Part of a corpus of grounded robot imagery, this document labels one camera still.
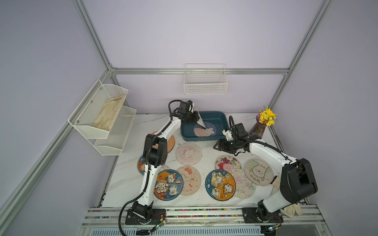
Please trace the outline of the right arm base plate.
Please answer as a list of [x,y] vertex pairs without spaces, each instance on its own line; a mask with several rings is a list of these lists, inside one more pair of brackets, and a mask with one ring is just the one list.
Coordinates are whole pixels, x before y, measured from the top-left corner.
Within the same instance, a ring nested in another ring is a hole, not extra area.
[[256,207],[243,207],[242,215],[245,223],[282,223],[283,218],[279,210],[269,212],[263,204],[258,202]]

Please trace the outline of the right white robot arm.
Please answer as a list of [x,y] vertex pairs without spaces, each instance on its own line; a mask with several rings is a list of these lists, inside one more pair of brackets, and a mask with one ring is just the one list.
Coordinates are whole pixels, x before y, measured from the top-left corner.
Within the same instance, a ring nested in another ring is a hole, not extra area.
[[317,193],[318,186],[311,163],[307,159],[291,157],[263,142],[256,134],[249,134],[242,123],[234,123],[232,116],[229,116],[229,125],[229,130],[223,131],[225,138],[219,139],[214,145],[215,150],[234,156],[250,153],[267,163],[273,171],[278,171],[279,189],[258,202],[255,208],[255,222],[269,222],[273,217],[278,216],[281,209]]

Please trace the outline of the purple bunny round coaster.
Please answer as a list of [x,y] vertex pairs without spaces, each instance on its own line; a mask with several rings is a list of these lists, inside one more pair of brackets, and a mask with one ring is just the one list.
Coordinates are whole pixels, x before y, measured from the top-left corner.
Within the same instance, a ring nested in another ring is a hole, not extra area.
[[194,134],[197,137],[212,137],[216,135],[216,127],[209,122],[204,122],[206,129],[202,129],[198,124],[194,127]]

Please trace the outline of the pink kitty round coaster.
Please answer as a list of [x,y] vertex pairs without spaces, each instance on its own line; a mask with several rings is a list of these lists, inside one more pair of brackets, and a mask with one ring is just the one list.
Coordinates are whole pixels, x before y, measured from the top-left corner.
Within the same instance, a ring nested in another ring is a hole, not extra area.
[[195,165],[202,158],[202,150],[197,144],[186,142],[178,146],[175,156],[182,165]]

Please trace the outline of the blue yellow cartoon coaster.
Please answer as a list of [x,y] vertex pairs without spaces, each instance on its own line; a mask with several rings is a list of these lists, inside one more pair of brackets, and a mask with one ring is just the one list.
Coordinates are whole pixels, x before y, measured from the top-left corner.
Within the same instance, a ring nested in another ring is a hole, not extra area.
[[224,170],[213,170],[205,179],[206,192],[216,201],[228,201],[236,192],[234,177]]

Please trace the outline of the white butterfly round coaster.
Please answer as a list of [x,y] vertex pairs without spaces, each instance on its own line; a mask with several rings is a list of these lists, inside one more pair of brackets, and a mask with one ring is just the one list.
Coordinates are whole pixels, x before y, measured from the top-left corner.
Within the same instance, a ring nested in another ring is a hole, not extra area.
[[195,106],[195,104],[193,103],[193,114],[196,118],[196,123],[202,128],[202,129],[206,129],[206,126],[204,124],[204,121],[200,115],[200,112],[198,111],[197,107]]

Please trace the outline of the teal plastic storage box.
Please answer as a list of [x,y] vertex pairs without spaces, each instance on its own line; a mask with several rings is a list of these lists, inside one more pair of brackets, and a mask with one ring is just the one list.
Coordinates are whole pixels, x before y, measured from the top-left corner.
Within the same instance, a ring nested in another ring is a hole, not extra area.
[[217,141],[225,139],[224,130],[228,130],[226,115],[219,111],[200,112],[205,128],[198,123],[183,124],[180,128],[183,139],[187,142]]

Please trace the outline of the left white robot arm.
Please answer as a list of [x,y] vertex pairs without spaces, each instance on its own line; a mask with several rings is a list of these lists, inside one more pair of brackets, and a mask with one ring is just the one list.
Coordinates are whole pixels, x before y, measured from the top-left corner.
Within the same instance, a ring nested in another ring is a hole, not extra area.
[[123,205],[119,217],[122,217],[128,205],[132,205],[133,212],[142,219],[148,220],[151,217],[157,172],[168,158],[168,141],[182,124],[196,123],[200,120],[199,112],[194,107],[195,104],[191,100],[175,99],[168,103],[168,122],[157,133],[148,134],[145,138],[145,174],[141,193]]

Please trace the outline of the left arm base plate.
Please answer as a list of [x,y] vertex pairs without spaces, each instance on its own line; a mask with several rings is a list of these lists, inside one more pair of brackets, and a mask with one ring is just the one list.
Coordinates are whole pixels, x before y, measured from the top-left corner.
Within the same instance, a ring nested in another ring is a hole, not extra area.
[[166,217],[166,209],[153,208],[153,204],[141,205],[138,201],[127,210],[126,225],[157,225]]

